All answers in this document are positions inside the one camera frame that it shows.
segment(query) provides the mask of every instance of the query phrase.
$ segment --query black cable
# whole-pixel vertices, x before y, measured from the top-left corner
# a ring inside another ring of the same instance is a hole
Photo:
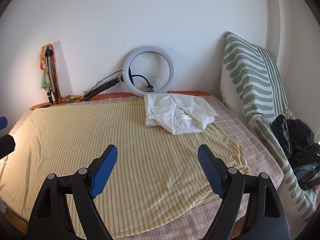
[[[121,71],[122,71],[122,70],[118,70],[118,71],[112,73],[111,75],[107,76],[106,78],[102,79],[102,80],[99,81],[93,88],[91,88],[90,91],[85,91],[84,94],[86,95],[87,93],[91,92],[93,89],[95,89],[95,88],[99,85],[99,83],[101,83],[102,81],[106,80],[108,77],[111,77],[112,75],[114,75],[114,74],[116,74],[116,73],[118,73],[118,72],[121,72]]]
[[[142,75],[132,75],[132,77],[142,77],[148,83],[148,86],[149,87],[151,86],[149,81],[148,81],[148,79],[146,77],[142,76]]]

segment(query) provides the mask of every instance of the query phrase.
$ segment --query ring light stand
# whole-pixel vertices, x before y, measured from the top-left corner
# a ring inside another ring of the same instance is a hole
[[[142,53],[146,53],[146,52],[154,52],[154,53],[159,54],[167,61],[169,68],[170,68],[170,76],[169,76],[167,83],[157,91],[154,91],[153,86],[151,86],[149,83],[148,83],[148,92],[139,90],[138,88],[136,88],[134,86],[134,83],[133,83],[133,79],[132,79],[133,75],[131,74],[130,65],[131,65],[132,61],[137,56],[139,56]],[[96,89],[92,90],[91,92],[87,93],[84,96],[83,101],[88,101],[89,99],[100,94],[101,92],[115,86],[119,82],[124,82],[127,85],[127,87],[129,88],[129,90],[132,93],[134,93],[135,95],[137,95],[138,97],[144,97],[144,95],[148,94],[148,93],[157,93],[157,94],[166,93],[170,89],[170,87],[173,85],[175,74],[176,74],[176,68],[175,68],[174,62],[173,62],[172,58],[170,57],[170,55],[165,50],[163,50],[159,47],[155,47],[155,46],[139,47],[139,48],[135,49],[133,52],[131,52],[129,54],[129,56],[127,57],[127,59],[125,60],[124,65],[123,65],[122,75],[120,77],[112,79],[111,81],[109,81],[109,82],[97,87]]]

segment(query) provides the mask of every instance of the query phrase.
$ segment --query blue gripper pad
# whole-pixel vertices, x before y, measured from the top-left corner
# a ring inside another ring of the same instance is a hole
[[[0,130],[6,128],[8,125],[7,119],[3,116],[0,118]]]
[[[92,178],[92,188],[89,192],[92,199],[95,199],[97,195],[102,193],[113,170],[113,167],[116,164],[117,158],[118,150],[115,146],[113,146],[110,149],[107,157],[104,159],[103,163],[100,165],[97,173]]]
[[[211,152],[206,152],[203,146],[198,148],[198,160],[204,171],[207,180],[211,186],[213,193],[219,195],[222,198],[225,195],[225,190],[223,189],[223,178],[214,166],[212,160],[208,156],[212,154]]]

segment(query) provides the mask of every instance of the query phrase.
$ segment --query metal pivot screw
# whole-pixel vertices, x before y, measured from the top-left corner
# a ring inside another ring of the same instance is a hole
[[[86,174],[86,173],[87,173],[86,168],[79,169],[79,174]]]
[[[228,171],[231,173],[231,174],[236,174],[237,173],[237,170],[235,168],[229,168]]]
[[[263,177],[264,179],[267,179],[269,178],[269,175],[266,174],[265,172],[261,173],[261,177]]]
[[[54,173],[50,173],[48,176],[47,176],[48,179],[53,179],[54,178]]]

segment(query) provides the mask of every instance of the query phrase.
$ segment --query yellow striped blanket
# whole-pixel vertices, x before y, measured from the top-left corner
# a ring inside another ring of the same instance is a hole
[[[157,228],[216,197],[197,160],[201,144],[227,166],[249,173],[242,146],[216,124],[172,135],[145,127],[145,119],[144,102],[34,110],[14,134],[16,150],[0,163],[1,198],[28,220],[49,173],[73,174],[114,144],[118,161],[95,203],[117,238]],[[71,196],[68,204],[76,233],[84,237]]]

